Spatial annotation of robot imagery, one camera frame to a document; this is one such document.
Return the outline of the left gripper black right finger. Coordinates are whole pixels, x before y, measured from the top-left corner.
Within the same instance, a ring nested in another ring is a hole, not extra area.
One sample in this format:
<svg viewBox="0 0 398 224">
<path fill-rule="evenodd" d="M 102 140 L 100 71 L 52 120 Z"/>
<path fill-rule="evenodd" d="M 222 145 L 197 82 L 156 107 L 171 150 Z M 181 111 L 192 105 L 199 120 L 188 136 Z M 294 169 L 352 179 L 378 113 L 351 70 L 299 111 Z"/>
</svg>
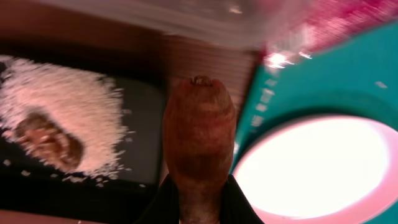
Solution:
<svg viewBox="0 0 398 224">
<path fill-rule="evenodd" d="M 231 174 L 222 189 L 220 223 L 264 224 Z"/>
</svg>

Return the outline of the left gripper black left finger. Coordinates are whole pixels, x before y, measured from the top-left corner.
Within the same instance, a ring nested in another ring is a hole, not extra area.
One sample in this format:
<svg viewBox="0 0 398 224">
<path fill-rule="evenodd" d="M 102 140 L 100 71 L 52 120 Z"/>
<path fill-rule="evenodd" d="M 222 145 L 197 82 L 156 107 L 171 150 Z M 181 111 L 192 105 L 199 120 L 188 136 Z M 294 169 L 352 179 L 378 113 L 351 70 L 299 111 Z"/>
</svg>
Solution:
<svg viewBox="0 0 398 224">
<path fill-rule="evenodd" d="M 141 217 L 134 224 L 179 224 L 178 190 L 168 174 Z"/>
</svg>

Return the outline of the white round plate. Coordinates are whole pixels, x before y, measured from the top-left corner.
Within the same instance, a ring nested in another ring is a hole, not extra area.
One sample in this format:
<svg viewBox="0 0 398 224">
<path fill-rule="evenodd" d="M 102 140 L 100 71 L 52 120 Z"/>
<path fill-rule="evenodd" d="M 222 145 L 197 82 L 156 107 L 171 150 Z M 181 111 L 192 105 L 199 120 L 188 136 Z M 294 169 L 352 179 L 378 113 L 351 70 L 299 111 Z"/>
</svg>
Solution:
<svg viewBox="0 0 398 224">
<path fill-rule="evenodd" d="M 234 177 L 264 223 L 396 223 L 397 131 L 311 116 L 262 135 Z"/>
</svg>

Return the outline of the brown carrot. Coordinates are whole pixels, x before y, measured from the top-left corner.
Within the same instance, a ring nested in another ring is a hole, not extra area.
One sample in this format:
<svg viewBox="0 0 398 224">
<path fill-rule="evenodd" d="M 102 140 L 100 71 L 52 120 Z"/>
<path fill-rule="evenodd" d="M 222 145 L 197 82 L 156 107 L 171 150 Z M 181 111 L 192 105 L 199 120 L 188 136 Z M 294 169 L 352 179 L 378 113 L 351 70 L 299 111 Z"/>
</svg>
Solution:
<svg viewBox="0 0 398 224">
<path fill-rule="evenodd" d="M 162 127 L 180 221 L 219 223 L 236 131 L 236 111 L 226 87 L 206 76 L 182 80 L 170 94 Z"/>
</svg>

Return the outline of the pile of white rice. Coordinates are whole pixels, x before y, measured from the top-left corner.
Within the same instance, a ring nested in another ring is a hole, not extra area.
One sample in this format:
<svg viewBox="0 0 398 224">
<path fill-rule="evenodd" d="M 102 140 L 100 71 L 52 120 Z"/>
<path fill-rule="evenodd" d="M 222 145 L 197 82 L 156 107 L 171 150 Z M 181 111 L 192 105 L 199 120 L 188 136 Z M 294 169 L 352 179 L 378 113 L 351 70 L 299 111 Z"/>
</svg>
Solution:
<svg viewBox="0 0 398 224">
<path fill-rule="evenodd" d="M 27 58 L 1 56 L 1 138 L 15 144 L 29 159 L 52 168 L 54 177 L 71 182 L 92 179 L 98 187 L 130 179 L 126 161 L 133 130 L 123 123 L 123 90 L 102 73 Z M 80 165 L 62 172 L 29 156 L 16 143 L 13 130 L 30 113 L 41 113 L 83 146 Z"/>
</svg>

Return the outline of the brown meat patty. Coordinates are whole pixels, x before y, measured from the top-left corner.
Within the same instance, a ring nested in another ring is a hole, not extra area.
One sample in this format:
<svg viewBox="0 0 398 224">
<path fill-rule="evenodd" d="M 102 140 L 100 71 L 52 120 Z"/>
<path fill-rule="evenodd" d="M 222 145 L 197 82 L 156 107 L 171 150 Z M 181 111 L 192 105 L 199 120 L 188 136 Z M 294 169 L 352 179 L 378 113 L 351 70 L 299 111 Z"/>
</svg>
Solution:
<svg viewBox="0 0 398 224">
<path fill-rule="evenodd" d="M 80 165 L 83 146 L 74 136 L 63 132 L 48 117 L 30 113 L 13 130 L 16 143 L 31 157 L 62 172 L 75 172 Z"/>
</svg>

